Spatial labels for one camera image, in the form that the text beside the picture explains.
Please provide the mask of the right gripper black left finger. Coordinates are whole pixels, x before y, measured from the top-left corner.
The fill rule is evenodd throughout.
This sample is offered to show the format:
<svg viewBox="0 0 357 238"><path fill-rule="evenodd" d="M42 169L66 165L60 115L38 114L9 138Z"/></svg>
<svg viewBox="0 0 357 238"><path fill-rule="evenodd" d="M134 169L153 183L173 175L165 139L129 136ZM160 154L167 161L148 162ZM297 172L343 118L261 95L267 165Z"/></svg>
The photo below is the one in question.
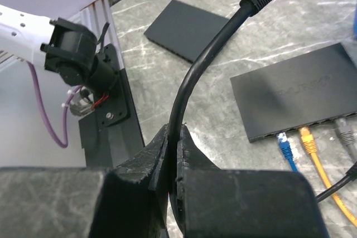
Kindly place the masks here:
<svg viewBox="0 0 357 238"><path fill-rule="evenodd" d="M159 237L167 127L114 168L1 169L2 237Z"/></svg>

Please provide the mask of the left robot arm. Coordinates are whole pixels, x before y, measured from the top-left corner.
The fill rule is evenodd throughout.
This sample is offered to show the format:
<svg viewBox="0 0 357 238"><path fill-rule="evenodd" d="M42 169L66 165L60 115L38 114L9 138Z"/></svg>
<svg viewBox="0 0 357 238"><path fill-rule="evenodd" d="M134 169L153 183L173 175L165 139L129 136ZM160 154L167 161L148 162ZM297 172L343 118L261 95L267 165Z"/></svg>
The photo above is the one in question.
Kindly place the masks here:
<svg viewBox="0 0 357 238"><path fill-rule="evenodd" d="M83 85L96 94L117 95L118 71L108 63L104 37L109 23L96 37L87 27L62 18L52 20L1 6L1 48L58 73L70 86Z"/></svg>

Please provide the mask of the black network switch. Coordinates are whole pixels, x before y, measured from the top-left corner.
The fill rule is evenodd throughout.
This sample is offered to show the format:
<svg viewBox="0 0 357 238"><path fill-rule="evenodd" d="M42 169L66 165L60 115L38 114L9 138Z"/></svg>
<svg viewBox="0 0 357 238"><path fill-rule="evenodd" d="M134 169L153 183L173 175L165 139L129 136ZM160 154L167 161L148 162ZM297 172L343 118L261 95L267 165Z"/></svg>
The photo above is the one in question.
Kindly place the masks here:
<svg viewBox="0 0 357 238"><path fill-rule="evenodd" d="M249 142L356 114L356 64L341 43L230 79Z"/></svg>

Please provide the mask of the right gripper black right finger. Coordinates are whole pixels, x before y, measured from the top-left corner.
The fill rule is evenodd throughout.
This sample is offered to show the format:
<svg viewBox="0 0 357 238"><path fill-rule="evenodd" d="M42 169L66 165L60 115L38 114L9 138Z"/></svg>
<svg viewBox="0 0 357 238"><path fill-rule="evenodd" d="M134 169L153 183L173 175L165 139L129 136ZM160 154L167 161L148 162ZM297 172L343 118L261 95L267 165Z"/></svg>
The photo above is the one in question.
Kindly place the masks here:
<svg viewBox="0 0 357 238"><path fill-rule="evenodd" d="M218 168L186 126L175 166L170 203L184 237L329 236L301 173Z"/></svg>

